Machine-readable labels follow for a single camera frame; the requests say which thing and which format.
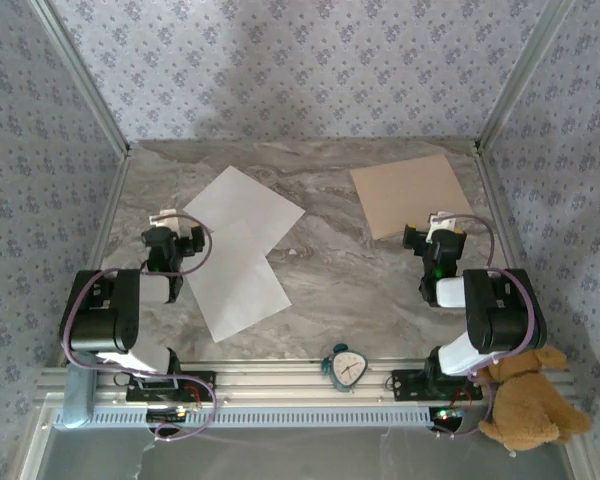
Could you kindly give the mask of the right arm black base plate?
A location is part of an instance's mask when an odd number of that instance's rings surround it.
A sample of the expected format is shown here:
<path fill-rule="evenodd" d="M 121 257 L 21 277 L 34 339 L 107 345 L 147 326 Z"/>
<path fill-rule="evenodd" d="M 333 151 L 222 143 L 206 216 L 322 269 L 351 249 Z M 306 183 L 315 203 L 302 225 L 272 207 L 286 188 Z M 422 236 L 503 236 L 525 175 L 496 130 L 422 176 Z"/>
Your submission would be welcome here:
<path fill-rule="evenodd" d="M 466 377 L 448 376 L 425 369 L 393 370 L 391 388 L 398 402 L 483 399 L 482 388 Z"/>

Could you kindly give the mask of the brown plush dog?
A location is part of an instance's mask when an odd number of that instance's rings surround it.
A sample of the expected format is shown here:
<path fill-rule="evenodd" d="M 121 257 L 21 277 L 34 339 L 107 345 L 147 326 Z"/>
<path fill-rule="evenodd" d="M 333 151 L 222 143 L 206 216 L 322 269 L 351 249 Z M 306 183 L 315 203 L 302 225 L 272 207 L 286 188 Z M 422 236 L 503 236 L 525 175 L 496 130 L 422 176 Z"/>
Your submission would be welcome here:
<path fill-rule="evenodd" d="M 564 370 L 567 356 L 546 345 L 504 358 L 479 371 L 497 384 L 489 421 L 478 429 L 511 452 L 528 451 L 546 443 L 566 443 L 591 430 L 590 418 L 563 398 L 542 372 Z"/>

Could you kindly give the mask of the aluminium mounting rail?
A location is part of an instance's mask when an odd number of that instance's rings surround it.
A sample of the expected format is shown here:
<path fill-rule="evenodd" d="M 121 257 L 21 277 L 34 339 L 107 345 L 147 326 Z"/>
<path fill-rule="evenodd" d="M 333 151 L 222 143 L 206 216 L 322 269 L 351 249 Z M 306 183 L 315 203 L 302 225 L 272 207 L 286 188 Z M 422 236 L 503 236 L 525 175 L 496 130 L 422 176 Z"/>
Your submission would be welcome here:
<path fill-rule="evenodd" d="M 393 393 L 388 390 L 390 373 L 399 369 L 419 370 L 424 360 L 369 360 L 369 368 L 353 393 L 337 391 L 322 375 L 320 362 L 318 359 L 206 361 L 185 363 L 183 369 L 215 371 L 215 392 L 221 407 L 367 407 L 395 403 Z M 34 404 L 41 406 L 47 401 L 52 406 L 62 406 L 67 370 L 61 367 L 43 369 Z M 568 401 L 579 403 L 573 376 L 568 371 L 545 372 Z M 114 384 L 111 374 L 99 374 L 95 403 L 121 407 L 126 403 L 125 391 Z"/>

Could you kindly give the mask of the teal alarm clock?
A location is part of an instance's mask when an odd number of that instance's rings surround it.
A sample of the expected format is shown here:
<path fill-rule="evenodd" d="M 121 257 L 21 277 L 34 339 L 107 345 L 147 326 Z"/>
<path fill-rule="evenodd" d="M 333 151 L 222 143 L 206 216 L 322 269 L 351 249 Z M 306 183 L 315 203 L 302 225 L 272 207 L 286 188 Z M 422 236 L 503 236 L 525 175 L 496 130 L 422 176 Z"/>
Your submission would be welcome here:
<path fill-rule="evenodd" d="M 332 352 L 322 359 L 321 372 L 328 377 L 339 392 L 352 392 L 368 370 L 367 358 L 349 348 L 347 344 L 336 344 Z"/>

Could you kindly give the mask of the aluminium frame post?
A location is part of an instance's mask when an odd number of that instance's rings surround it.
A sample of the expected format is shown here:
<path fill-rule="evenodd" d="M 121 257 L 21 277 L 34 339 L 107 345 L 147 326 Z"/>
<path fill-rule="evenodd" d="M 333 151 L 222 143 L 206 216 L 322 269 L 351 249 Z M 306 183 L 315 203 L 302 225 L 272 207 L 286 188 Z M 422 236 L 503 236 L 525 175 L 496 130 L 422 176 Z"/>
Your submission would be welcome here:
<path fill-rule="evenodd" d="M 74 85 L 84 97 L 111 146 L 122 157 L 129 150 L 128 142 L 116 124 L 96 82 L 81 58 L 68 29 L 58 15 L 51 0 L 26 0 L 68 70 Z"/>
<path fill-rule="evenodd" d="M 476 149 L 487 154 L 515 108 L 576 0 L 547 0 L 524 44 L 480 135 Z"/>

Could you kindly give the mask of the aluminium table side rail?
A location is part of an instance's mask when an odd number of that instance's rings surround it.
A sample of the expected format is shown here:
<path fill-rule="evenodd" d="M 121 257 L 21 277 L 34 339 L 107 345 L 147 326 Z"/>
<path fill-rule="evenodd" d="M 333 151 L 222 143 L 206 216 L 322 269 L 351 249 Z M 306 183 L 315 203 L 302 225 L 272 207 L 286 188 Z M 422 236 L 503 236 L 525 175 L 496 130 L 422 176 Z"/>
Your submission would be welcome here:
<path fill-rule="evenodd" d="M 111 189 L 101 216 L 98 232 L 95 237 L 94 245 L 91 249 L 86 267 L 88 269 L 98 269 L 105 258 L 105 248 L 108 243 L 109 235 L 115 219 L 119 199 L 123 190 L 129 168 L 129 152 L 121 155 L 118 162 L 115 175 L 111 184 Z"/>
<path fill-rule="evenodd" d="M 505 221 L 505 205 L 498 199 L 497 179 L 482 155 L 476 155 L 476 164 L 505 264 L 463 274 L 467 331 L 482 354 L 516 355 L 545 344 L 546 323 L 529 275 L 514 251 L 515 236 Z"/>

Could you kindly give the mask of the brown cardboard folder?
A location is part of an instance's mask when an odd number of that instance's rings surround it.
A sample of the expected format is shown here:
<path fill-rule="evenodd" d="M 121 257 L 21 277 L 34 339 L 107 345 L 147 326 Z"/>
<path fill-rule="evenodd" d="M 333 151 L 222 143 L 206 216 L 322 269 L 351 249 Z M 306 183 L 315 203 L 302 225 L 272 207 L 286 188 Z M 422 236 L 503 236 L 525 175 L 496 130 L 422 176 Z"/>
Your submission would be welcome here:
<path fill-rule="evenodd" d="M 429 226 L 429 216 L 473 212 L 443 155 L 433 155 L 350 171 L 375 240 L 403 232 L 407 224 Z"/>

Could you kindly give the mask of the white paper sheet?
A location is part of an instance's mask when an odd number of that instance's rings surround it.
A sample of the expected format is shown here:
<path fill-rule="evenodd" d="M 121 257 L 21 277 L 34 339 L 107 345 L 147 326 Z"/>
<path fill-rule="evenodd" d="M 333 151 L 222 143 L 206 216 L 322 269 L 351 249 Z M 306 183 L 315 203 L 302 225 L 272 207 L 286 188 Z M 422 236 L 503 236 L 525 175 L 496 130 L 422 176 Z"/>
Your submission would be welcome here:
<path fill-rule="evenodd" d="M 273 190 L 227 167 L 185 207 L 212 232 L 243 222 L 256 245 L 267 255 L 305 211 Z"/>
<path fill-rule="evenodd" d="M 186 280 L 216 343 L 291 305 L 244 221 L 212 234 L 208 260 Z"/>

